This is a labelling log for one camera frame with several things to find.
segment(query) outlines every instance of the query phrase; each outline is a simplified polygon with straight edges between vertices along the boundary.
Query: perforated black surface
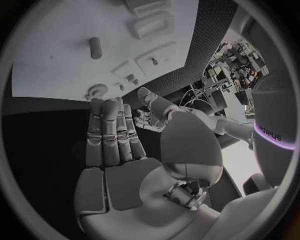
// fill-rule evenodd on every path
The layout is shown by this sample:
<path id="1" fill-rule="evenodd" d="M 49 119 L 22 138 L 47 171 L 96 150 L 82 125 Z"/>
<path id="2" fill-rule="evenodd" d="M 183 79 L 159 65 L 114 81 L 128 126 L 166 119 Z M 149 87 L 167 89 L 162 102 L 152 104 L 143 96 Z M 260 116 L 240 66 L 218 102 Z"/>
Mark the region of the perforated black surface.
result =
<path id="1" fill-rule="evenodd" d="M 165 96 L 198 81 L 218 48 L 235 15 L 237 5 L 231 0 L 200 0 L 197 18 L 185 66 L 144 85 Z M 133 109 L 141 107 L 137 89 L 123 97 Z"/>

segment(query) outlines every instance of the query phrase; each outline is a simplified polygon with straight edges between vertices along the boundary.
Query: cylindrical object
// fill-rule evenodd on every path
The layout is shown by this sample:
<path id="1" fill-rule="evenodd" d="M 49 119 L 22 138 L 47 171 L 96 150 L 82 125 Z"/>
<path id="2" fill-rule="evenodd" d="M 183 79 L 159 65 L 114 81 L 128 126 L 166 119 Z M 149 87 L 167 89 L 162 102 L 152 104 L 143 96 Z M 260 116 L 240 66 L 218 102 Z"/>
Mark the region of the cylindrical object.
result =
<path id="1" fill-rule="evenodd" d="M 89 48 L 92 59 L 99 59 L 102 57 L 100 39 L 98 37 L 93 37 L 89 40 Z"/>

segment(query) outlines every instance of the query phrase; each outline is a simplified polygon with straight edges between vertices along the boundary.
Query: purple light strip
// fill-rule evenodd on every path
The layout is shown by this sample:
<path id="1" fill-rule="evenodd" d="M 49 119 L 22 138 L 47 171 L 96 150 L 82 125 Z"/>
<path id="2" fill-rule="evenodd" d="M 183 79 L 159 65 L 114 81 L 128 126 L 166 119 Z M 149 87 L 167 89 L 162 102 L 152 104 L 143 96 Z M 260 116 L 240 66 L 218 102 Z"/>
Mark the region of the purple light strip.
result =
<path id="1" fill-rule="evenodd" d="M 267 135 L 263 134 L 260 130 L 260 128 L 256 125 L 256 123 L 254 124 L 254 130 L 255 132 L 257 132 L 258 135 L 260 135 L 263 139 L 266 139 L 267 141 L 269 141 L 270 143 L 282 148 L 282 149 L 287 149 L 287 150 L 295 150 L 296 146 L 295 144 L 292 143 L 286 143 L 286 142 L 279 142 L 274 140 L 272 137 L 268 137 Z"/>

